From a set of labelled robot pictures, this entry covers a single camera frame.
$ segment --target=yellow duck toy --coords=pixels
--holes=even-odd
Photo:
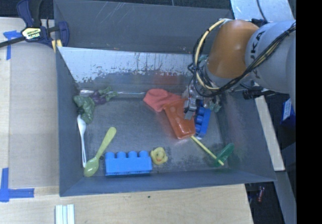
[[[151,159],[154,164],[160,165],[168,160],[165,149],[158,147],[150,152]]]

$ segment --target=clamp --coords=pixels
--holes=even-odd
[[[17,4],[18,15],[24,20],[26,28],[20,32],[21,37],[0,43],[0,48],[20,41],[27,41],[38,42],[55,50],[56,42],[50,37],[50,33],[56,31],[60,32],[61,45],[67,46],[69,41],[67,22],[61,21],[58,23],[58,26],[49,28],[47,20],[47,27],[42,26],[41,20],[39,19],[39,9],[42,2],[43,0],[22,0]]]

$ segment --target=yellow spoon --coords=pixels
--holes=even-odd
[[[115,136],[116,134],[116,128],[115,127],[111,127],[103,141],[102,141],[102,144],[99,148],[99,150],[97,151],[96,155],[94,158],[90,159],[86,165],[85,165],[85,168],[84,168],[84,176],[86,177],[91,177],[92,175],[95,174],[95,172],[97,171],[97,169],[99,168],[99,159],[100,159],[100,156],[102,156],[103,152],[105,151],[106,147],[110,144],[111,140],[113,139],[113,137]]]

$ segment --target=orange plastic object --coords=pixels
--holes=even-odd
[[[194,118],[185,119],[184,102],[186,99],[169,102],[164,110],[178,139],[189,138],[196,133]]]

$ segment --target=small blue block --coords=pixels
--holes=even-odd
[[[147,151],[112,152],[105,153],[105,175],[133,175],[146,174],[152,170],[152,159]]]
[[[204,107],[198,107],[195,116],[196,134],[203,138],[207,132],[211,110]]]

